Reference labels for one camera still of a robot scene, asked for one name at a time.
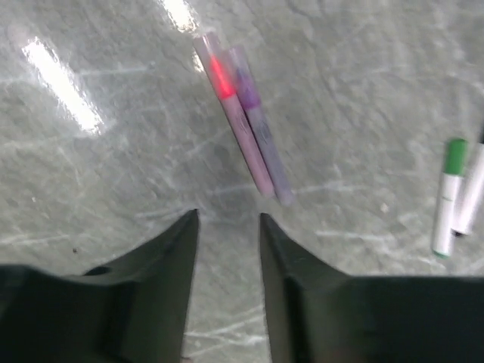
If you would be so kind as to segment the black capped white marker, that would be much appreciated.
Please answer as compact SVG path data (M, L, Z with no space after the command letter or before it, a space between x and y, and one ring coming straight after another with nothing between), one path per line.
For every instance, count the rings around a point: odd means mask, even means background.
M483 197L483 133L479 137L473 165L470 167L464 189L458 200L453 230L456 236L471 232L478 208Z

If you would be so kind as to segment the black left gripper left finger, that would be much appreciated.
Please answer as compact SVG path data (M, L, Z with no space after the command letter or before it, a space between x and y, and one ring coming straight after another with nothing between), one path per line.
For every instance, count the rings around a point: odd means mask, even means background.
M194 263L198 211L84 276L108 287L107 318L84 362L181 362Z

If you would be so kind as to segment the pink pen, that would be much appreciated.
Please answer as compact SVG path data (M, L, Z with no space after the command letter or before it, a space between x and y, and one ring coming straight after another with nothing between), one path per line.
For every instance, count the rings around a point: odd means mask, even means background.
M214 32L198 36L194 39L194 49L216 97L222 105L257 189L265 197L273 196L274 186L240 104L234 82L228 72L228 66L222 59L222 48L218 36Z

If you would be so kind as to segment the green capped white marker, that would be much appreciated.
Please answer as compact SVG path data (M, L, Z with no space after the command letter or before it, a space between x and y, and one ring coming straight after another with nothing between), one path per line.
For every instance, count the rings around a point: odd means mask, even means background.
M452 253L455 206L462 182L466 155L466 140L452 138L447 142L439 180L431 240L431 250L442 258L448 258Z

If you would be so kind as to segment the purple pen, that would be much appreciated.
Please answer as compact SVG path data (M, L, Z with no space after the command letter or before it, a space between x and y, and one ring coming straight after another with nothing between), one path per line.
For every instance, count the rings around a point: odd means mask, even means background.
M229 48L228 60L231 65L237 96L268 169L275 194L281 204L290 205L293 202L294 194L265 117L260 94L243 46L236 45Z

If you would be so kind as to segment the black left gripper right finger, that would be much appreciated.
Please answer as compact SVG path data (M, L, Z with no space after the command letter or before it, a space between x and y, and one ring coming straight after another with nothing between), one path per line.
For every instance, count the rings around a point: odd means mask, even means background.
M265 325L273 362L350 362L352 343L340 288L347 280L259 217Z

